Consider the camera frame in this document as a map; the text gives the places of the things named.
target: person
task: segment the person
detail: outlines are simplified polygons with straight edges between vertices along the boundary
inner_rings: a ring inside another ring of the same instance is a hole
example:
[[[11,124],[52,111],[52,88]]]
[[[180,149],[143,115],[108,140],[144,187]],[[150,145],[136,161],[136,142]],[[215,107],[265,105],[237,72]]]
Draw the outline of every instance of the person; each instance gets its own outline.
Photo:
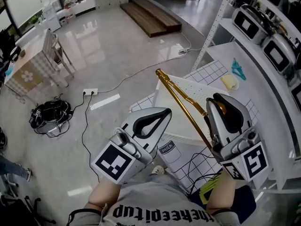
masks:
[[[5,174],[15,174],[20,177],[25,178],[28,182],[32,176],[32,170],[27,168],[25,169],[20,164],[13,163],[7,160],[4,156],[0,155],[0,175]]]
[[[238,216],[230,209],[235,186],[223,170],[204,211],[187,199],[161,166],[155,167],[146,183],[116,185],[102,178],[85,207],[69,215],[67,226],[238,226]]]

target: gold metal rod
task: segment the gold metal rod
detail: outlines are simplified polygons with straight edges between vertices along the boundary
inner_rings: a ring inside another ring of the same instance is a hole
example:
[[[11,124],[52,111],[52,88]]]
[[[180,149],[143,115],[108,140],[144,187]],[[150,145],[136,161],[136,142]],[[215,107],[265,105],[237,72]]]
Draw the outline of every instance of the gold metal rod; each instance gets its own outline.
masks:
[[[204,111],[204,109],[193,99],[189,98],[174,82],[170,80],[167,74],[165,74],[161,69],[156,70],[156,75],[158,76],[159,80],[163,83],[163,85],[166,87],[168,92],[174,97],[178,105],[181,107],[181,109],[184,111],[190,122],[192,123],[193,127],[197,130],[198,134],[201,136],[209,150],[211,150],[211,145],[207,138],[205,137],[204,133],[198,126],[198,124],[195,122],[195,120],[192,118],[188,110],[185,108],[179,97],[176,95],[176,93],[170,88],[169,85],[171,85],[185,100],[190,102],[202,115],[207,115],[207,112]]]

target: wooden step platform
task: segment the wooden step platform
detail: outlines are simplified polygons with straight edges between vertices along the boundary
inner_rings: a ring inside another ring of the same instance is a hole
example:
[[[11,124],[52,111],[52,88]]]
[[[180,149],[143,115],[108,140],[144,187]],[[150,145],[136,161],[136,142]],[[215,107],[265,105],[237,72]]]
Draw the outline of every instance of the wooden step platform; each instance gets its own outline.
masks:
[[[157,7],[148,0],[132,0],[133,3],[143,8],[157,21],[159,21],[168,32],[177,32],[181,30],[182,24],[170,16],[168,13]]]
[[[160,22],[136,4],[129,2],[121,4],[120,7],[150,38],[168,33]]]

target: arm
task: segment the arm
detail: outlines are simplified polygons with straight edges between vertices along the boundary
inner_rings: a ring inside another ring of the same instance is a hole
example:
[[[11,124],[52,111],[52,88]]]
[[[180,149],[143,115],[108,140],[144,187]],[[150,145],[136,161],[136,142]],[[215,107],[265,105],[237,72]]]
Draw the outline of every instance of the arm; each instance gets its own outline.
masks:
[[[236,182],[226,172],[226,170],[223,170],[209,197],[206,211],[209,214],[212,214],[220,209],[231,208],[235,195],[235,186]]]
[[[105,204],[107,204],[110,208],[117,202],[120,188],[121,185],[114,184],[109,179],[103,177],[89,196],[89,200],[85,205],[85,208],[102,211]]]

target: shoe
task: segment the shoe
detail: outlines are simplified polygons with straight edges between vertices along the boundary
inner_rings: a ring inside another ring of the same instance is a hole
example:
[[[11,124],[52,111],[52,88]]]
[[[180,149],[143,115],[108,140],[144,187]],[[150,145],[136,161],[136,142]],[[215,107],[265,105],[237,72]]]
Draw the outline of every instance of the shoe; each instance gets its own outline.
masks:
[[[29,181],[30,181],[30,178],[31,178],[31,176],[32,176],[32,170],[31,170],[30,168],[27,168],[26,171],[27,171],[27,173],[28,173],[27,182],[29,182]]]
[[[151,172],[152,174],[158,174],[158,175],[163,175],[165,174],[165,170],[162,166],[156,166],[153,171]]]

